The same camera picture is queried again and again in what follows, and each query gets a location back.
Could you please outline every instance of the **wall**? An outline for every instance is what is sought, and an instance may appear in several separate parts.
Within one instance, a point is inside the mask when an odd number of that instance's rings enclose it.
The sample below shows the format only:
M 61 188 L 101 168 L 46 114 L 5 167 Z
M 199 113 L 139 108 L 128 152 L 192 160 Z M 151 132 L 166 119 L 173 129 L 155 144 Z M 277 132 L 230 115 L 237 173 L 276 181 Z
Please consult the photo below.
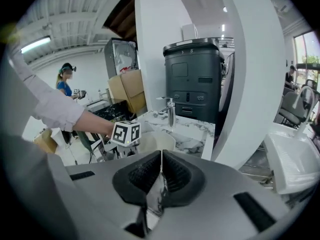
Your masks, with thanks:
M 286 72 L 285 42 L 270 0 L 223 2 L 234 31 L 236 70 L 211 160 L 239 169 L 262 143 L 277 114 Z
M 105 89 L 108 88 L 109 78 L 103 53 L 75 56 L 56 61 L 38 70 L 36 75 L 50 87 L 55 88 L 58 71 L 66 62 L 76 66 L 76 72 L 73 73 L 72 80 L 68 80 L 71 90 L 87 91 L 86 97 L 77 101 L 79 104 L 85 105 L 89 102 L 89 99 L 98 100 L 98 89 L 105 93 Z M 30 117 L 22 137 L 25 140 L 32 141 L 43 128 L 46 128 L 46 125 L 41 120 Z
M 161 110 L 166 95 L 163 47 L 183 40 L 182 26 L 191 24 L 181 0 L 135 0 L 140 68 L 148 110 Z
M 229 23 L 225 24 L 224 32 L 222 32 L 222 24 L 197 25 L 196 29 L 198 30 L 199 38 L 219 38 L 222 34 L 224 34 L 226 38 L 234 37 L 233 29 Z

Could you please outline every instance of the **blue shirt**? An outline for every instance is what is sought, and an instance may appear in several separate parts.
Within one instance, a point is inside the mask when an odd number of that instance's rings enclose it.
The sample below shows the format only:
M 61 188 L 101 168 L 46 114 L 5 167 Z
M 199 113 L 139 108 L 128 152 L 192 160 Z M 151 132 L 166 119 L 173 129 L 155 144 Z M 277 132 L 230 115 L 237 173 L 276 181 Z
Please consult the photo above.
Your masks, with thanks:
M 58 85 L 56 86 L 56 88 L 58 90 L 63 89 L 66 96 L 71 96 L 72 95 L 72 90 L 71 90 L 70 86 L 67 85 L 64 81 L 60 81 L 58 83 Z

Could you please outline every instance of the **white sink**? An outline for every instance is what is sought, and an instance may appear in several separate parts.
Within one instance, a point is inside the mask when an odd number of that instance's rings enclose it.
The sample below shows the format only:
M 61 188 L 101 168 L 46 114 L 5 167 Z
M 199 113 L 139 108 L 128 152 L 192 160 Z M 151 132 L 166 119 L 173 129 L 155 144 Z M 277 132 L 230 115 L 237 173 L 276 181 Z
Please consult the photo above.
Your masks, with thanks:
M 176 140 L 163 131 L 150 131 L 141 135 L 140 145 L 137 147 L 139 153 L 153 152 L 156 150 L 173 151 L 176 147 Z
M 293 138 L 296 131 L 273 123 L 263 142 L 279 194 L 303 191 L 320 179 L 319 152 L 306 134 Z

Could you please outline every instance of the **cable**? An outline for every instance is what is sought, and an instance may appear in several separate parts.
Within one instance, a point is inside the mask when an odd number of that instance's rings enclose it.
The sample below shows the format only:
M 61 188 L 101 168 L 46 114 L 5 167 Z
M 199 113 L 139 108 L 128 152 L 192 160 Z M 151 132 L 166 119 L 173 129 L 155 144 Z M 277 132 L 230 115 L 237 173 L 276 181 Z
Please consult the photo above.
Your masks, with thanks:
M 92 156 L 94 156 L 94 157 L 95 157 L 95 160 L 98 161 L 96 155 L 94 154 L 94 151 L 96 150 L 96 148 L 97 148 L 99 145 L 100 145 L 100 143 L 99 143 L 98 145 L 96 145 L 96 146 L 94 147 L 94 149 L 92 149 L 92 151 L 90 152 L 89 164 L 91 163 Z
M 74 163 L 77 166 L 78 165 L 78 161 L 76 160 L 74 154 L 72 153 L 70 146 L 71 146 L 71 142 L 69 143 L 69 146 L 68 146 L 68 144 L 65 144 L 65 149 L 70 151 L 71 155 L 73 156 Z

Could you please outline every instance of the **black rubber pad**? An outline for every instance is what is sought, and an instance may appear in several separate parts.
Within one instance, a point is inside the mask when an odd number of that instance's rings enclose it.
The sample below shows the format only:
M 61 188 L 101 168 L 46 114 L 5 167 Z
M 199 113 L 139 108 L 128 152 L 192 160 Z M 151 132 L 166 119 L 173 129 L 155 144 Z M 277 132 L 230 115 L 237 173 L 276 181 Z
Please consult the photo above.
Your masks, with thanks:
M 80 172 L 80 173 L 76 173 L 76 174 L 71 174 L 70 178 L 71 178 L 71 180 L 76 181 L 76 180 L 81 180 L 81 179 L 90 177 L 92 175 L 95 175 L 95 173 L 91 170 L 88 170 L 88 171 L 84 171 L 84 172 Z
M 190 204 L 205 185 L 204 173 L 195 165 L 167 150 L 162 152 L 163 175 L 167 191 L 162 196 L 162 207 L 180 207 Z M 159 150 L 118 170 L 112 184 L 123 201 L 147 207 L 147 194 L 160 173 Z
M 167 183 L 162 207 L 187 206 L 205 186 L 205 175 L 195 165 L 170 153 L 162 151 L 162 171 Z
M 276 223 L 276 221 L 249 193 L 239 193 L 235 194 L 233 197 L 260 232 Z
M 161 166 L 161 151 L 118 170 L 113 178 L 114 189 L 126 203 L 147 207 L 147 194 L 155 183 Z

